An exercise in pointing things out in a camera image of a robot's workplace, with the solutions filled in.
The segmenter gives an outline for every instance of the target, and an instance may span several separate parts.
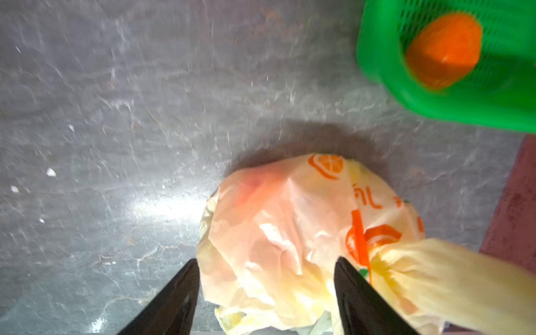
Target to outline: orange ball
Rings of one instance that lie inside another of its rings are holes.
[[[442,16],[412,41],[406,61],[427,88],[441,90],[462,80],[480,59],[482,26],[469,14]]]

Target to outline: plastic bag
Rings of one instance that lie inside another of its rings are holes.
[[[406,316],[435,315],[488,335],[536,334],[536,279],[512,264],[427,239],[386,245],[371,265],[381,274],[374,288]]]
[[[512,266],[490,260],[485,267],[485,256],[421,241],[423,223],[410,204],[363,165],[336,155],[305,155],[233,173],[208,201],[200,234],[203,294],[220,306],[215,314],[228,335],[268,326],[319,334],[329,328],[329,319],[333,333],[343,335],[333,284],[339,256],[422,335],[441,333],[445,319],[475,329],[503,329],[482,324],[489,316],[483,303],[492,302],[495,312],[504,312],[510,306],[502,304],[508,294],[523,299],[514,280],[523,277],[524,289],[536,287],[524,273],[500,279],[491,275]],[[468,285],[459,281],[468,277]],[[458,295],[473,297],[469,292],[479,278],[483,283],[475,288],[475,299],[457,300]],[[493,294],[497,285],[504,286],[501,300],[477,297]],[[442,308],[446,295],[450,301]],[[527,295],[520,306],[535,301]],[[466,315],[472,307],[479,311],[474,317]],[[512,308],[505,315],[505,322],[532,327],[531,311]],[[304,328],[321,316],[314,327]]]
[[[229,335],[310,326],[324,311],[342,334],[338,257],[370,279],[368,248],[423,238],[418,222],[381,178],[336,155],[239,170],[203,217],[197,259],[205,299],[221,306],[216,315]],[[438,333],[442,321],[433,323]]]

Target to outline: orange fruit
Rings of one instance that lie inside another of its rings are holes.
[[[441,90],[462,80],[480,59],[482,26],[469,14],[444,15],[412,41],[406,61],[427,88]]]
[[[344,158],[337,155],[317,155],[309,158],[309,165],[314,167],[327,179],[337,180],[337,176],[344,170]]]

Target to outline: floor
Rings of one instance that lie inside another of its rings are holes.
[[[525,137],[480,252],[536,273],[536,136]]]
[[[412,114],[355,62],[362,0],[0,2],[0,328],[115,333],[195,256],[231,171],[355,158],[478,250],[523,135]],[[199,299],[193,331],[216,331]]]

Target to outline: orange printed logo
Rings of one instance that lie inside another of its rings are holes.
[[[370,260],[365,242],[365,234],[363,233],[363,221],[361,220],[361,212],[359,210],[352,211],[352,227],[348,231],[348,234],[346,234],[345,245],[350,256],[368,269],[370,283],[372,284]]]
[[[367,229],[365,232],[365,241],[369,248],[377,248],[382,245],[395,243],[400,240],[402,234],[389,225],[381,225]]]
[[[314,154],[309,158],[309,165],[320,172],[324,178],[338,180],[338,175],[344,170],[344,159],[337,155]]]
[[[380,210],[383,208],[382,205],[376,205],[374,203],[374,200],[372,200],[372,191],[370,191],[370,187],[365,187],[365,191],[367,192],[366,193],[366,196],[365,196],[365,192],[356,187],[356,184],[353,184],[352,187],[354,188],[354,196],[355,198],[359,198],[361,197],[361,200],[363,201],[363,206],[367,206],[367,204],[370,204],[370,206],[372,206],[372,208],[375,208],[377,210]]]
[[[394,202],[397,203],[397,207],[400,208],[402,207],[402,199],[400,199],[399,197],[393,197],[394,199]]]
[[[424,224],[422,223],[422,218],[421,217],[418,217],[417,218],[417,226],[419,226],[419,231],[421,233],[424,233],[425,232],[425,226]]]

